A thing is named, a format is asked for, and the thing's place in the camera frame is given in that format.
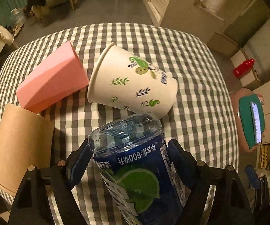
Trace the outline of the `checkered tablecloth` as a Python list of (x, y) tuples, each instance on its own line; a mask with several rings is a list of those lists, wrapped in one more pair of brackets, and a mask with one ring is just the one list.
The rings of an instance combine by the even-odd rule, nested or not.
[[(229, 92), (209, 48), (194, 35), (137, 23), (100, 23), (69, 28), (29, 42), (12, 52), (0, 71), (0, 106), (19, 105), (16, 90), (25, 77), (62, 43), (70, 41), (90, 77), (107, 44), (151, 62), (178, 81), (177, 100), (162, 120), (166, 141), (177, 139), (210, 167), (238, 169), (236, 121)], [(75, 92), (44, 110), (55, 124), (52, 161), (78, 149), (94, 129), (131, 115), (90, 104), (87, 90)], [(126, 224), (91, 159), (72, 194), (88, 224)]]

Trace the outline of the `smartphone with lit screen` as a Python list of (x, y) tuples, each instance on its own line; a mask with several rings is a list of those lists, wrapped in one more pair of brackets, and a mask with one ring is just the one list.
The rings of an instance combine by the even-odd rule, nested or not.
[(259, 144), (262, 141), (259, 109), (258, 109), (257, 104), (255, 104), (254, 102), (251, 102), (250, 106), (251, 106), (251, 111), (252, 111), (252, 121), (253, 121), (253, 128), (254, 128), (255, 143)]

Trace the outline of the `blue plastic bottle cup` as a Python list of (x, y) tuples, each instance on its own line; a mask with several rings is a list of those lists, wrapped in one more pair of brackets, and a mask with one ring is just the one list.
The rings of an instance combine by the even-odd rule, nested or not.
[(175, 224), (187, 201), (160, 120), (140, 113), (92, 131), (101, 177), (127, 224)]

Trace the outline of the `brown kraft paper cup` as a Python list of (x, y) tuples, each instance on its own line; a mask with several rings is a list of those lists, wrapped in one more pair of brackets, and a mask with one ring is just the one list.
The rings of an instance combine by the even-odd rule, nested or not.
[(0, 122), (0, 189), (15, 196), (27, 168), (48, 168), (54, 124), (22, 107), (6, 104)]

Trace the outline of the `green cushion pad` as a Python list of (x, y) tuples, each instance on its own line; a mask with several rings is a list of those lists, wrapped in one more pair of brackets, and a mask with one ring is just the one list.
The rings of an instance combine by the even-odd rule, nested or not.
[(263, 107), (260, 99), (256, 94), (248, 95), (239, 99), (239, 115), (243, 127), (243, 132), (249, 149), (252, 149), (255, 145), (255, 137), (254, 137), (254, 128), (252, 121), (252, 111), (250, 103), (254, 102), (257, 104), (260, 114), (261, 121), (261, 132), (263, 134), (265, 130), (265, 116), (263, 113)]

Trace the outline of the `red bottle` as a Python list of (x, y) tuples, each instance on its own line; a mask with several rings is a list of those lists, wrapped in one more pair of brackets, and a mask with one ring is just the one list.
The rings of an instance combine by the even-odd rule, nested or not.
[(244, 62), (242, 62), (240, 65), (238, 65), (236, 68), (233, 69), (233, 74), (235, 78), (240, 79), (243, 76), (245, 76), (247, 73), (251, 71), (255, 63), (255, 60), (253, 58), (247, 59)]

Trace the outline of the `pink plastic cup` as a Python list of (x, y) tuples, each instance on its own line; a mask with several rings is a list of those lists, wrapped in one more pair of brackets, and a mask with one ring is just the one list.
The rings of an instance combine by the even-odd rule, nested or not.
[(86, 70), (70, 41), (35, 67), (16, 90), (22, 108), (40, 113), (89, 84)]

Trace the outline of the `white leaf-print paper cup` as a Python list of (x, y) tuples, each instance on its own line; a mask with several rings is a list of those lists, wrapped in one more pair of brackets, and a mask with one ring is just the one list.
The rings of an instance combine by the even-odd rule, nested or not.
[(177, 100), (178, 82), (153, 64), (110, 43), (90, 77), (87, 100), (157, 118)]

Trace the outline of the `cardboard box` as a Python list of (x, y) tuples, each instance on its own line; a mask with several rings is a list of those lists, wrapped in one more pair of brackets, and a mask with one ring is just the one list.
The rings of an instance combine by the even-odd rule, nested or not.
[(207, 42), (207, 46), (220, 54), (223, 54), (228, 57), (232, 57), (235, 55), (239, 50), (239, 45), (230, 39), (225, 34), (218, 34), (215, 33)]

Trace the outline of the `clear water jug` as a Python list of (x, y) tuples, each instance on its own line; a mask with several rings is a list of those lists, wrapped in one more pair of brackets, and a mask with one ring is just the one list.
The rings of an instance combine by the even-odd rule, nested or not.
[(14, 29), (16, 26), (21, 26), (25, 23), (26, 17), (22, 8), (14, 8), (11, 10), (11, 27)]

